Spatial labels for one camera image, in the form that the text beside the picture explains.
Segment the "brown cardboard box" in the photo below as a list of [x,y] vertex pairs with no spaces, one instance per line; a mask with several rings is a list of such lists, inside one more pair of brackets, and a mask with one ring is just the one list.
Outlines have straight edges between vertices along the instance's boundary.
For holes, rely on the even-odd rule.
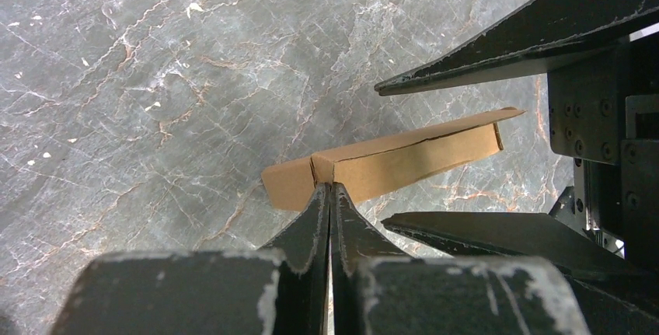
[[498,122],[522,115],[506,107],[268,166],[261,173],[274,208],[303,211],[320,183],[342,183],[355,202],[392,193],[504,148]]

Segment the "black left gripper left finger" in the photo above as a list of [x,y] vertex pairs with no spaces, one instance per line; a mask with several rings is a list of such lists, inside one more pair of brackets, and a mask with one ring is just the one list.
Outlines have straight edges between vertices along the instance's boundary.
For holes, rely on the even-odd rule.
[[54,334],[324,334],[329,184],[257,250],[108,253],[79,275]]

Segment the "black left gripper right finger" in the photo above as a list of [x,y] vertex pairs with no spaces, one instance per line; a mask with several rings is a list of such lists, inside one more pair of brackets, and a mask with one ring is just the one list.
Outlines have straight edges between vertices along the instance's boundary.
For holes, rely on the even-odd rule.
[[416,259],[331,186],[337,334],[587,334],[563,275],[537,257]]

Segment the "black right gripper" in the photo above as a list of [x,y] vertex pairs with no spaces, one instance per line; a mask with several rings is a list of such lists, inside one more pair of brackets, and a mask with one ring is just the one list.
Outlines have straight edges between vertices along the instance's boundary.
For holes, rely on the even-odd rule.
[[625,37],[657,21],[658,0],[530,0],[374,87],[393,96],[550,71],[550,146],[574,161],[575,211],[630,263],[548,214],[408,212],[384,227],[453,256],[540,256],[593,334],[656,334],[658,277],[638,267],[658,269],[658,35]]

